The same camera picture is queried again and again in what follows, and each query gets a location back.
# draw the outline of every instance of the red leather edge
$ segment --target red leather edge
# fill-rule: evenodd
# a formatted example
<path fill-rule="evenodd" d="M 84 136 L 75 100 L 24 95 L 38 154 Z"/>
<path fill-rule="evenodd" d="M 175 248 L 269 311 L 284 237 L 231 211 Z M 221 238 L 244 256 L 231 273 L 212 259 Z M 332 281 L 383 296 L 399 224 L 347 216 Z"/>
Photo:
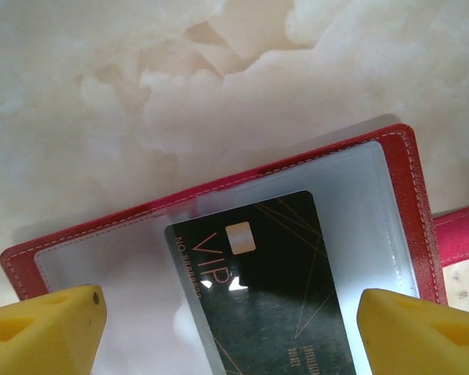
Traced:
<path fill-rule="evenodd" d="M 220 178 L 144 205 L 13 246 L 1 254 L 0 263 L 21 300 L 43 295 L 47 293 L 47 288 L 34 262 L 34 255 L 43 248 L 65 241 L 76 241 L 77 238 L 89 233 L 97 235 L 103 229 L 134 220 L 157 209 L 187 201 L 209 191 L 223 190 L 243 184 L 368 141 L 378 141 L 384 150 L 414 264 L 420 296 L 428 301 L 447 304 L 442 267 L 415 135 L 410 127 L 401 123 L 253 170 Z"/>
<path fill-rule="evenodd" d="M 469 260 L 469 207 L 435 219 L 435 230 L 444 267 Z"/>

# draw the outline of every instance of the black card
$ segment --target black card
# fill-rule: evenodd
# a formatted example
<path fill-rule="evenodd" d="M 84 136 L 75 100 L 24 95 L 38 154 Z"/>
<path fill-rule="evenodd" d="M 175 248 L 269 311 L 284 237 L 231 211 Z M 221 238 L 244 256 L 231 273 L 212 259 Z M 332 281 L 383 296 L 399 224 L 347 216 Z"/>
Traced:
<path fill-rule="evenodd" d="M 228 374 L 355 373 L 308 191 L 173 224 L 165 235 Z"/>

